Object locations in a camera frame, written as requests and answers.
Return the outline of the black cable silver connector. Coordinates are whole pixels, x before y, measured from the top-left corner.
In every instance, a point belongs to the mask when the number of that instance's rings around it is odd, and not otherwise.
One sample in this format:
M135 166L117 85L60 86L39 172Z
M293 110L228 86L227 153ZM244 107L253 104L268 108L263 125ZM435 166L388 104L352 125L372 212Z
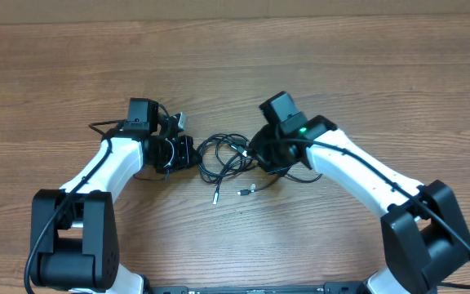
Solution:
M260 191L263 191L263 190L266 190L268 188L270 188L271 186L275 185L281 178L285 177L286 179L288 180L292 180L296 183L300 183L300 184L311 184L311 183L314 183L318 180L320 180L322 178L322 174L318 174L317 176L315 176L314 178L312 179L302 179L302 178L299 178L297 176L293 176L291 175L289 172L287 172L286 174L284 174L283 176L279 176L279 175L276 175L274 176L267 184L265 185L262 185L262 186L259 186L257 187L255 184L252 184L251 187L249 189L241 189L237 192L237 195L238 196L247 196L247 195L250 195L250 194L254 194L254 193L257 193L257 192L260 192Z

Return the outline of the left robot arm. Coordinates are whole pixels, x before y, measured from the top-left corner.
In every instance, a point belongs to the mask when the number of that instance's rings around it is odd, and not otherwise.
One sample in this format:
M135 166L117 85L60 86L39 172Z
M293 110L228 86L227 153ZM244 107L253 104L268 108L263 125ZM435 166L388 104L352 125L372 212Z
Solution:
M90 124L101 137L95 157L72 180L33 197L26 292L152 291L147 278L120 261L114 204L144 167L167 178L198 163L186 122L182 112L169 114L154 100L132 98L126 118Z

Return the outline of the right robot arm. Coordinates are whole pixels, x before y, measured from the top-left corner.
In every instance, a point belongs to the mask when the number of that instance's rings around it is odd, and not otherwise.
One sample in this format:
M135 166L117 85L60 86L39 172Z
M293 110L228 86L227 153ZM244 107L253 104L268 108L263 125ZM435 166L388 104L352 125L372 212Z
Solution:
M307 118L285 91L260 110L267 123L250 142L269 173L297 163L333 180L380 221L386 267L359 287L364 293L435 293L470 261L470 232L453 190L425 185L355 145L328 118Z

